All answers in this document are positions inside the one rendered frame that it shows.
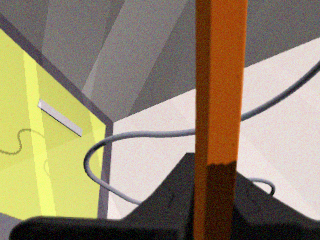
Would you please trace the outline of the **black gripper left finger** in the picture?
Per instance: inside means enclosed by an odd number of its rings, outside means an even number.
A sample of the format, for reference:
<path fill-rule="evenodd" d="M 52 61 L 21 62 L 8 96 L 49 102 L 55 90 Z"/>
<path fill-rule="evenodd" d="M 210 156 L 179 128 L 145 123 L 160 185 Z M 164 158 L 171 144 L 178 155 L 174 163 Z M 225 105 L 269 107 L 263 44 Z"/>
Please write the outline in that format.
<path fill-rule="evenodd" d="M 187 152 L 164 181 L 122 219 L 30 217 L 9 240 L 193 240 L 195 153 Z"/>

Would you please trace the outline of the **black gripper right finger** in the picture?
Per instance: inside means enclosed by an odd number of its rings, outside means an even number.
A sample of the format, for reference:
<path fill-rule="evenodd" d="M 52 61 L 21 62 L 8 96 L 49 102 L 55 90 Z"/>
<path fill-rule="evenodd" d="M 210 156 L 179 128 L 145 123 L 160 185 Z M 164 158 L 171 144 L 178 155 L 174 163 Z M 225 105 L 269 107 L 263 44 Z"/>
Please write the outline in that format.
<path fill-rule="evenodd" d="M 320 220 L 279 201 L 237 171 L 230 240 L 320 240 Z"/>

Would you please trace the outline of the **orange handle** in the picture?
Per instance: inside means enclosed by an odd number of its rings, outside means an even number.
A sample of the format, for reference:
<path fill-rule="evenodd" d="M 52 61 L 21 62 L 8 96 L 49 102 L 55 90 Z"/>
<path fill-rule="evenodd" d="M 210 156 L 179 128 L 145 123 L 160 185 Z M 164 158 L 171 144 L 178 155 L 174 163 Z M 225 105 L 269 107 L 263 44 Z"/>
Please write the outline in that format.
<path fill-rule="evenodd" d="M 247 0 L 196 0 L 194 240 L 230 240 Z"/>

